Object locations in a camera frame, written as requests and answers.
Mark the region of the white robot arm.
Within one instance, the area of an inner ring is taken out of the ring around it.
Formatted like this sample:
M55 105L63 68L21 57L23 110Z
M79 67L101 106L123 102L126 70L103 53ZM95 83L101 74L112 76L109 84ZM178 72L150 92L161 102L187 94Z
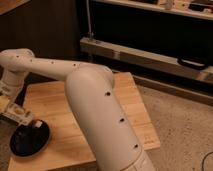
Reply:
M64 82L73 115L101 171L156 171L113 92L106 66L37 58L29 49L0 52L0 93L14 99L30 72Z

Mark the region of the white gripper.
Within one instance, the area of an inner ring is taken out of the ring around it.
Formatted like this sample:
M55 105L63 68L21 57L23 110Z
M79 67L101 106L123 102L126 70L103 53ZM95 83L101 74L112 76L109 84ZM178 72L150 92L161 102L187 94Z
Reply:
M9 104L9 99L14 98L13 90L11 89L10 86L7 86L5 84L0 84L0 96L6 96L6 97L0 97L0 113L4 113Z

